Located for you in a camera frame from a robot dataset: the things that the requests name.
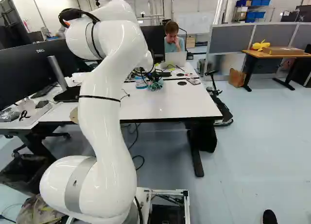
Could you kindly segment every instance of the wooden desk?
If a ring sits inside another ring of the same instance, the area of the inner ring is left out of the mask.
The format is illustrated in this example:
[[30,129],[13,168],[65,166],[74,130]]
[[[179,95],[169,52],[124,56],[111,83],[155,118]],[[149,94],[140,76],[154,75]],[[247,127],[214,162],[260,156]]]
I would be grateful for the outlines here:
[[266,58],[301,58],[301,57],[311,57],[311,54],[303,53],[302,55],[270,55],[265,52],[259,52],[254,50],[242,50],[243,53],[251,55],[253,57],[259,59],[266,59]]
[[[246,59],[250,59],[250,66],[246,72],[246,77],[244,80],[244,85],[243,87],[248,91],[251,92],[252,89],[248,86],[249,79],[252,76],[252,73],[255,69],[255,63],[257,62],[258,59],[277,59],[277,58],[311,58],[311,54],[308,53],[303,53],[301,55],[270,55],[265,52],[259,52],[259,51],[254,51],[254,50],[242,50],[243,53],[247,54]],[[292,79],[293,73],[294,73],[294,68],[295,68],[296,61],[292,65],[291,69],[288,72],[288,75],[285,79],[285,82],[278,79],[278,78],[273,78],[276,82],[280,83],[281,85],[284,85],[290,90],[295,90],[294,87],[292,87],[289,83]]]

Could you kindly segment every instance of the robotic arm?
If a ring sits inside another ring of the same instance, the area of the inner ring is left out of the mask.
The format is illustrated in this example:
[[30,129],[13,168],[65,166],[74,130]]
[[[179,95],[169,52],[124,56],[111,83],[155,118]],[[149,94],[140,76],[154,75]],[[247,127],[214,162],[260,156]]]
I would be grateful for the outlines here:
[[66,42],[81,58],[103,59],[83,82],[78,108],[81,130],[96,158],[57,160],[45,171],[40,192],[47,204],[69,216],[91,224],[121,224],[137,213],[136,171],[120,129],[121,84],[136,66],[150,70],[153,59],[125,1],[112,0],[85,14],[68,28]]

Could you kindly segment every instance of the laptop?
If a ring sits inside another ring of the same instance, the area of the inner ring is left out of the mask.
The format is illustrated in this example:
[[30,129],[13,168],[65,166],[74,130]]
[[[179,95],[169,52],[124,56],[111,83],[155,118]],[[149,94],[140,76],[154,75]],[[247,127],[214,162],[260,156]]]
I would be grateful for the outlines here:
[[165,62],[162,62],[164,66],[169,64],[179,67],[184,67],[186,63],[187,52],[170,52],[165,53]]

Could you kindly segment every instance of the blue shirt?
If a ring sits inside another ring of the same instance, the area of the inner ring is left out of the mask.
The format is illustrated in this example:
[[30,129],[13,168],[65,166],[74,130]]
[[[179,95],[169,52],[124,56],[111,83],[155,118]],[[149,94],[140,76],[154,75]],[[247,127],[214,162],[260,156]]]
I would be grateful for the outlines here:
[[[179,39],[179,46],[181,49],[181,52],[185,51],[185,41],[183,38],[178,37]],[[166,37],[164,38],[164,48],[165,48],[165,53],[169,52],[178,52],[178,49],[174,43],[168,43],[166,41]]]

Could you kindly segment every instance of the blue storage bin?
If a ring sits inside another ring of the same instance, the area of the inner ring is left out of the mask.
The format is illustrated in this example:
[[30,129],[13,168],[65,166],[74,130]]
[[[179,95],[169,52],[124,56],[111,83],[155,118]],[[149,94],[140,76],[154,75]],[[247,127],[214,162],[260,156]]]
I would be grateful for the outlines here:
[[235,5],[235,7],[242,7],[242,6],[246,6],[247,2],[251,1],[251,0],[238,0],[237,4]]
[[261,0],[261,5],[268,6],[271,0]]
[[251,22],[255,22],[255,19],[247,18],[245,20],[245,23],[251,23]]
[[257,12],[247,12],[246,18],[247,19],[255,19]]
[[264,18],[264,14],[266,12],[256,12],[256,17],[255,18]]
[[260,6],[261,0],[252,0],[252,6]]

